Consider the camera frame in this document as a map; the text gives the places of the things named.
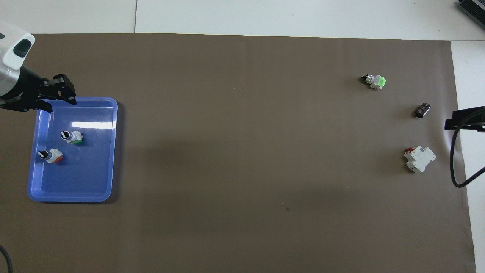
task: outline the capacitor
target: capacitor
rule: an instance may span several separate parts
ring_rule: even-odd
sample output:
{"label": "capacitor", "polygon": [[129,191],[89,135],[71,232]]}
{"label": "capacitor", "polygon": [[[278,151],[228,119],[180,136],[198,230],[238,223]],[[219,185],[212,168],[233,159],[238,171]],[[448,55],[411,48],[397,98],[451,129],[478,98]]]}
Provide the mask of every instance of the capacitor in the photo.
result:
{"label": "capacitor", "polygon": [[416,111],[414,112],[414,115],[422,119],[424,115],[428,113],[429,109],[431,109],[431,105],[429,103],[424,102],[416,109]]}

